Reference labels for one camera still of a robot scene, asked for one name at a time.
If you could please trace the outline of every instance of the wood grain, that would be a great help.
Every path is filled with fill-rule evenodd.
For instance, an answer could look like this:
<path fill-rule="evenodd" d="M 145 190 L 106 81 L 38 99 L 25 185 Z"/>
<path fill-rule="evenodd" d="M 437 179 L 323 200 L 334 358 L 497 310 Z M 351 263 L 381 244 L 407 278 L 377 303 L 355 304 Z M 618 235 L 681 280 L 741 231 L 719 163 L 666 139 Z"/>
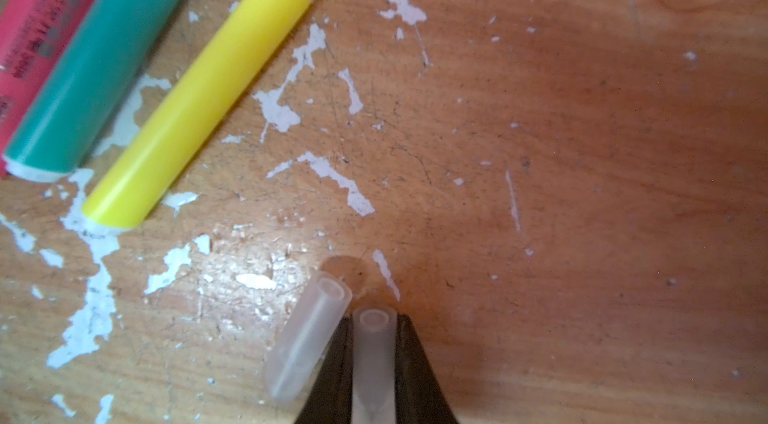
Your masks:
<path fill-rule="evenodd" d="M 184 0 L 148 73 L 175 83 L 234 1 Z M 260 372 L 321 265 L 353 305 L 412 317 L 462 422 L 768 422 L 766 0 L 410 2 L 428 15 L 418 29 L 380 17 L 386 0 L 316 2 L 253 85 L 282 84 L 317 22 L 328 49 L 283 94 L 301 125 L 260 144 L 258 103 L 241 100 L 174 186 L 197 201 L 176 218 L 158 207 L 104 259 L 114 331 L 60 370 L 46 358 L 97 268 L 59 222 L 72 197 L 0 181 L 0 212 L 65 259 L 49 267 L 0 228 L 0 422 L 92 422 L 105 394 L 115 424 L 292 422 L 300 402 L 274 406 Z M 139 122 L 162 97 L 145 90 Z M 307 164 L 266 179 L 305 151 L 376 213 Z M 84 165 L 98 177 L 118 153 Z M 146 297 L 168 250 L 202 234 L 213 252 L 193 247 L 192 267 Z M 245 272 L 280 287 L 246 289 Z"/>

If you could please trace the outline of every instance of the highlighter barrel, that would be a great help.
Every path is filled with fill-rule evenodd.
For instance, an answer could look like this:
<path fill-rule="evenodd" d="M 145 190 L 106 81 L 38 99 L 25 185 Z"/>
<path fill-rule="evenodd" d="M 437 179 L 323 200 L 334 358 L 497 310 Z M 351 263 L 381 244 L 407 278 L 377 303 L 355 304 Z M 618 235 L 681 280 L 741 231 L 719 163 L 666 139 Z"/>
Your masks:
<path fill-rule="evenodd" d="M 311 2 L 240 2 L 84 203 L 94 231 L 141 224 Z"/>

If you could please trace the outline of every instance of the peeling white paint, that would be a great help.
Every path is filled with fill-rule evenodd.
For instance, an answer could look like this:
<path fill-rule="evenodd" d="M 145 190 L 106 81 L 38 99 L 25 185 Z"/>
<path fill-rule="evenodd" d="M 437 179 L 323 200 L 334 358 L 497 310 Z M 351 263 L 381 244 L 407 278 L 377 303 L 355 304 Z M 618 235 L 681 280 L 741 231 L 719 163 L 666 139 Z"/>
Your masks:
<path fill-rule="evenodd" d="M 32 294 L 32 297 L 35 299 L 43 300 L 45 299 L 45 296 L 43 296 L 43 293 L 40 291 L 40 288 L 36 285 L 32 285 L 32 289 L 30 290 L 30 293 Z"/>
<path fill-rule="evenodd" d="M 239 275 L 235 277 L 235 280 L 251 289 L 273 290 L 277 288 L 277 283 L 275 281 L 272 281 L 269 277 L 263 275 Z"/>
<path fill-rule="evenodd" d="M 64 268 L 64 258 L 53 249 L 41 249 L 40 255 L 48 266 L 58 267 L 59 269 Z"/>
<path fill-rule="evenodd" d="M 99 401 L 101 410 L 99 411 L 98 416 L 96 416 L 94 424 L 107 424 L 107 421 L 112 419 L 112 415 L 110 414 L 110 411 L 112 410 L 112 401 L 114 401 L 114 396 L 112 394 L 107 394 L 101 398 Z"/>
<path fill-rule="evenodd" d="M 69 406 L 67 406 L 67 403 L 64 401 L 64 395 L 63 394 L 56 394 L 51 398 L 51 402 L 56 405 L 57 408 L 62 410 L 64 415 L 68 418 L 75 417 L 77 413 L 71 409 L 69 409 Z"/>
<path fill-rule="evenodd" d="M 357 211 L 360 216 L 368 216 L 376 212 L 371 202 L 362 195 L 360 189 L 357 188 L 357 183 L 353 180 L 345 178 L 339 172 L 332 168 L 328 159 L 318 158 L 311 152 L 307 151 L 297 159 L 298 162 L 310 163 L 310 168 L 320 178 L 331 178 L 336 181 L 341 189 L 347 189 L 346 203 L 349 207 Z"/>
<path fill-rule="evenodd" d="M 243 141 L 243 139 L 245 139 L 244 135 L 235 136 L 230 134 L 226 138 L 222 139 L 221 141 L 224 144 L 240 144 Z"/>
<path fill-rule="evenodd" d="M 352 81 L 352 74 L 350 74 L 350 69 L 347 68 L 340 71 L 339 77 L 350 88 L 350 114 L 355 115 L 362 111 L 362 101 L 360 100 L 360 94 L 357 93 L 357 89 L 355 88 L 355 82 Z"/>
<path fill-rule="evenodd" d="M 163 262 L 168 266 L 168 271 L 159 275 L 149 276 L 147 279 L 147 289 L 144 290 L 145 296 L 151 295 L 158 289 L 169 286 L 176 281 L 176 274 L 179 272 L 181 266 L 192 266 L 190 246 L 187 244 L 184 247 L 175 247 L 174 249 L 171 249 L 165 257 L 163 257 Z"/>
<path fill-rule="evenodd" d="M 179 214 L 179 209 L 181 209 L 181 206 L 188 205 L 198 197 L 199 195 L 192 191 L 178 193 L 169 192 L 165 195 L 165 197 L 163 197 L 161 203 L 168 206 L 169 208 L 173 208 L 174 217 L 176 217 Z"/>
<path fill-rule="evenodd" d="M 293 165 L 292 159 L 289 159 L 288 161 L 285 161 L 285 162 L 281 162 L 279 165 L 275 166 L 275 169 L 266 173 L 266 178 L 272 179 L 275 176 L 279 175 L 281 172 L 287 171 L 288 169 L 290 169 L 292 165 Z"/>
<path fill-rule="evenodd" d="M 112 120 L 112 125 L 108 126 L 108 129 L 112 129 L 112 133 L 99 141 L 93 155 L 100 156 L 112 146 L 125 147 L 134 140 L 140 131 L 140 127 L 135 121 L 135 114 L 144 105 L 144 97 L 142 97 L 141 91 L 147 88 L 159 88 L 163 91 L 169 91 L 171 87 L 173 86 L 171 86 L 170 81 L 166 79 L 158 80 L 149 74 L 143 74 L 128 93 L 128 98 L 120 105 L 120 110 Z"/>
<path fill-rule="evenodd" d="M 512 199 L 512 207 L 510 212 L 512 213 L 512 218 L 514 219 L 514 228 L 517 230 L 517 232 L 520 232 L 520 211 L 518 211 L 518 200 L 514 196 L 514 187 L 512 186 L 512 173 L 509 172 L 509 169 L 507 169 L 505 178 L 507 180 L 507 186 L 509 187 L 509 197 Z"/>
<path fill-rule="evenodd" d="M 387 0 L 390 4 L 395 5 L 395 9 L 389 9 L 387 11 L 379 11 L 379 14 L 388 19 L 394 19 L 395 16 L 400 16 L 404 23 L 416 26 L 417 23 L 427 21 L 426 13 L 416 6 L 413 6 L 408 0 Z"/>
<path fill-rule="evenodd" d="M 48 355 L 48 367 L 59 369 L 77 356 L 90 354 L 99 349 L 96 337 L 108 341 L 112 333 L 112 317 L 117 309 L 114 305 L 112 291 L 109 289 L 112 276 L 102 261 L 104 257 L 120 249 L 120 243 L 115 236 L 95 236 L 88 233 L 86 220 L 82 213 L 85 202 L 85 186 L 93 178 L 92 169 L 78 169 L 69 178 L 78 186 L 78 193 L 72 200 L 69 213 L 60 218 L 64 229 L 74 231 L 78 237 L 91 249 L 93 262 L 99 270 L 96 275 L 86 281 L 85 304 L 75 312 L 69 321 L 72 323 L 64 333 L 64 345 Z"/>
<path fill-rule="evenodd" d="M 210 254 L 210 236 L 208 235 L 202 235 L 194 238 L 192 240 L 197 245 L 197 250 L 203 253 L 204 255 Z"/>
<path fill-rule="evenodd" d="M 280 132 L 288 132 L 291 126 L 301 123 L 301 118 L 298 114 L 293 112 L 290 106 L 281 106 L 280 97 L 283 95 L 288 83 L 295 83 L 296 78 L 299 76 L 299 72 L 304 69 L 305 66 L 309 66 L 313 70 L 315 64 L 312 61 L 312 53 L 317 50 L 324 50 L 326 48 L 326 34 L 317 24 L 312 23 L 310 25 L 310 37 L 304 46 L 299 46 L 293 50 L 293 59 L 296 60 L 296 64 L 288 72 L 283 84 L 274 90 L 258 91 L 253 95 L 254 99 L 261 104 L 261 112 L 264 114 L 266 123 L 264 125 L 264 131 L 261 133 L 261 142 L 264 142 L 266 138 L 266 131 L 269 125 L 274 125 Z"/>
<path fill-rule="evenodd" d="M 392 290 L 395 298 L 400 301 L 400 290 L 395 283 L 395 279 L 392 277 L 392 272 L 389 270 L 389 263 L 386 261 L 384 253 L 382 253 L 379 249 L 376 249 L 373 251 L 373 260 L 379 265 L 379 270 L 386 280 L 386 285 L 389 287 L 389 289 Z"/>
<path fill-rule="evenodd" d="M 32 254 L 34 242 L 37 240 L 29 231 L 22 229 L 16 221 L 9 221 L 3 214 L 0 214 L 0 225 L 7 227 L 13 233 L 13 240 L 16 241 L 16 247 L 21 252 L 28 255 Z"/>

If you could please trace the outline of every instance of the translucent plastic tube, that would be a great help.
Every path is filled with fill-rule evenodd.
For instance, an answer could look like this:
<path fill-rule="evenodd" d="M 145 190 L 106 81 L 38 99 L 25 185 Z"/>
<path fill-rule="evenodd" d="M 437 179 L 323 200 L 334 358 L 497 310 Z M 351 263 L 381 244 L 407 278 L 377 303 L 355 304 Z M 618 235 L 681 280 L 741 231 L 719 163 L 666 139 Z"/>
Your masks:
<path fill-rule="evenodd" d="M 299 395 L 351 300 L 350 288 L 335 277 L 323 271 L 312 276 L 266 357 L 264 380 L 274 400 Z"/>
<path fill-rule="evenodd" d="M 367 307 L 352 316 L 352 424 L 395 424 L 397 313 Z"/>

